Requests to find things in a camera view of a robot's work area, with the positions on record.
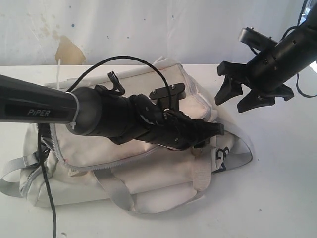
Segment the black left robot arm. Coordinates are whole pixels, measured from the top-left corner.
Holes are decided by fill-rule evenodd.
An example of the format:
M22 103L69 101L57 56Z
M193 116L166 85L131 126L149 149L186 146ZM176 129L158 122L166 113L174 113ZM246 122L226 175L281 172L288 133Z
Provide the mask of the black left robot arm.
M112 89L96 85L62 92L3 75L0 120L64 124L75 135L106 137L117 145L136 139L173 150L201 148L211 137L224 135L222 124L192 119L179 110L183 83L148 96L124 97L117 76L109 76Z

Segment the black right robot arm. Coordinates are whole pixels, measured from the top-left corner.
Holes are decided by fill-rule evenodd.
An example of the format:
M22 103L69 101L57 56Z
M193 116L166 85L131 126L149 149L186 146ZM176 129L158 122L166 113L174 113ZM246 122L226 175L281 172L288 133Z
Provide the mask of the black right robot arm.
M272 106L276 97L285 101L294 97L285 82L316 60L317 22L306 20L279 42L247 27L241 30L239 41L258 53L246 64L223 61L217 67L224 82L214 100L221 105L242 95L246 85L250 92L237 104L242 113Z

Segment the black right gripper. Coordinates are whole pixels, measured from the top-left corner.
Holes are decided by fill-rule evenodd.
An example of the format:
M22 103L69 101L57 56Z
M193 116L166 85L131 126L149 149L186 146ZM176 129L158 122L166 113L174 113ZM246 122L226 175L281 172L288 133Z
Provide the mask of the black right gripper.
M214 98L217 105L242 95L242 84L252 87L237 104L239 113L273 106L275 97L282 97L285 101L294 97L293 90L284 85L294 74L278 59L275 48L259 52L247 65L223 61L217 67L217 73L225 76Z

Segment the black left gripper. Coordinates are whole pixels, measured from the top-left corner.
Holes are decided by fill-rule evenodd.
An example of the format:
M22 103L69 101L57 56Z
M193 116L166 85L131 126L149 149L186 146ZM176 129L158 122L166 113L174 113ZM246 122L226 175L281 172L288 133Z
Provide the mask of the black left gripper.
M163 113L163 122L150 126L149 131L138 139L172 150L185 150L203 147L208 138L218 135L224 135L221 123L192 119L181 111L167 110Z

